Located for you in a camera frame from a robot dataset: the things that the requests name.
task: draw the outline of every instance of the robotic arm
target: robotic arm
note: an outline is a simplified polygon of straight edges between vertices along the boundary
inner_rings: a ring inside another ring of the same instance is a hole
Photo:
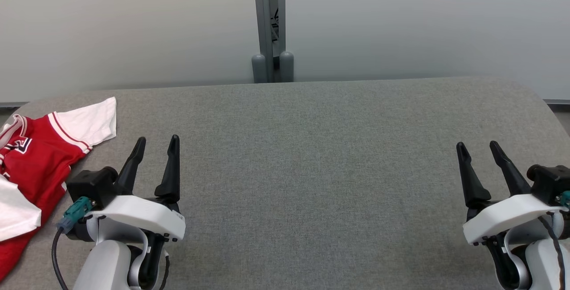
[[[145,138],[138,139],[120,174],[111,167],[97,172],[82,171],[67,183],[74,204],[58,223],[52,247],[53,267],[63,290],[67,286],[56,257],[61,233],[73,240],[95,242],[75,281],[76,290],[153,289],[164,244],[183,239],[186,223],[177,203],[179,138],[176,135],[171,138],[166,170],[155,189],[155,197],[143,199],[133,195],[133,187],[145,144]]]
[[[534,165],[527,183],[499,144],[491,152],[511,196],[491,201],[491,194],[474,172],[467,148],[457,144],[465,205],[464,235],[472,245],[486,247],[507,290],[570,290],[570,255],[558,243],[570,228],[570,169]]]

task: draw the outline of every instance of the white sleeve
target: white sleeve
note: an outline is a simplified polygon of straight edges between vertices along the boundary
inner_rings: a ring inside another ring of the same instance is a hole
[[[101,103],[57,113],[61,127],[69,136],[97,145],[117,136],[117,101],[111,97]]]
[[[35,230],[41,225],[41,209],[0,175],[0,241]]]

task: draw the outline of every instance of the jersey lettering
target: jersey lettering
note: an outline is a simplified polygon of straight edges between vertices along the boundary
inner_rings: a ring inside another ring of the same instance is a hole
[[[30,146],[31,142],[32,142],[32,139],[25,138],[23,140],[14,141],[13,145],[12,144],[6,144],[6,146],[8,148],[10,148],[10,150],[18,151],[18,152],[24,154],[28,151],[28,147]]]

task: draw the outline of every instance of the gray cylindrical foot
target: gray cylindrical foot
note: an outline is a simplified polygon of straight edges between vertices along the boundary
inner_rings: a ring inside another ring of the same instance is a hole
[[[284,51],[279,55],[279,70],[282,82],[293,82],[293,53]]]
[[[251,66],[253,67],[254,83],[269,83],[267,69],[265,68],[265,56],[262,54],[253,55]]]

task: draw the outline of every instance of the white fabric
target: white fabric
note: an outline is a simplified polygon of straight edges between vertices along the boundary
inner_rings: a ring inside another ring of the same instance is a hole
[[[18,186],[0,175],[0,241],[28,233],[41,224],[41,210],[22,195]]]
[[[61,121],[57,117],[57,113],[52,112],[52,113],[47,114],[47,119],[49,120],[49,123],[51,124],[51,127],[53,128],[53,130],[57,133],[57,135],[59,135],[59,137],[62,140],[64,140],[66,143],[69,143],[71,145],[77,146],[78,148],[81,148],[81,150],[85,154],[89,153],[89,151],[91,150],[91,145],[88,144],[87,142],[83,142],[81,140],[78,140],[74,136],[70,136],[69,134],[67,134],[67,131],[64,130],[64,128],[61,127],[61,125],[59,125],[59,124],[61,124]]]
[[[116,105],[116,99],[111,97],[98,104],[64,113],[54,112],[50,116],[55,116],[57,123],[69,136],[86,142],[91,147],[117,136]],[[26,119],[15,115],[14,123],[6,124],[0,132],[0,144],[4,142],[1,146],[5,145],[19,128],[25,127]],[[64,140],[67,138],[63,134],[60,135]],[[18,182],[9,182],[0,175],[0,241],[28,233],[41,225],[41,210],[23,196],[17,184]]]
[[[117,100],[111,97],[98,104],[54,114],[67,134],[94,146],[117,136],[116,111]]]

